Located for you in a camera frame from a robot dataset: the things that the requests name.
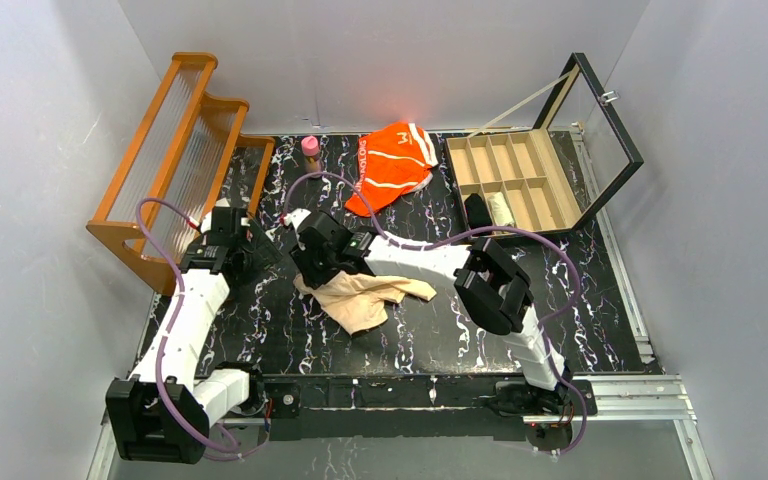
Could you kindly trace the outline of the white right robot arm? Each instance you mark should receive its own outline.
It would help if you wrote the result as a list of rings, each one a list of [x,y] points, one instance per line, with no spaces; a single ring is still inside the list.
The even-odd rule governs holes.
[[[290,256],[297,290],[316,298],[350,334],[383,324],[384,305],[411,295],[432,300],[453,290],[465,315],[497,335],[519,363],[528,385],[555,390],[564,358],[543,338],[531,280],[490,237],[436,247],[372,230],[351,231],[330,214],[296,209],[283,225],[297,239]]]

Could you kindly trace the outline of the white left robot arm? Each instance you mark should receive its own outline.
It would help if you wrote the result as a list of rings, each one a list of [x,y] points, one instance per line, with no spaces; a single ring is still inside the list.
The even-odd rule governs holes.
[[[175,286],[149,349],[130,376],[113,380],[106,392],[118,454],[130,461],[182,464],[240,459],[241,447],[221,420],[236,407],[265,404],[257,390],[260,372],[251,364],[230,362],[198,380],[196,370],[231,280],[268,268],[280,254],[241,208],[213,208],[180,261],[143,220],[137,225],[171,267]]]

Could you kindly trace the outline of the beige boxer underwear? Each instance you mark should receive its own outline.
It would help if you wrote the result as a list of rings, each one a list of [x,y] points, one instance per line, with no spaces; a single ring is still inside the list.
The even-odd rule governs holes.
[[[437,294],[429,283],[421,280],[345,272],[316,288],[306,285],[301,274],[295,276],[293,284],[303,295],[312,295],[321,309],[350,335],[386,322],[387,303],[400,304],[406,296],[430,301]]]

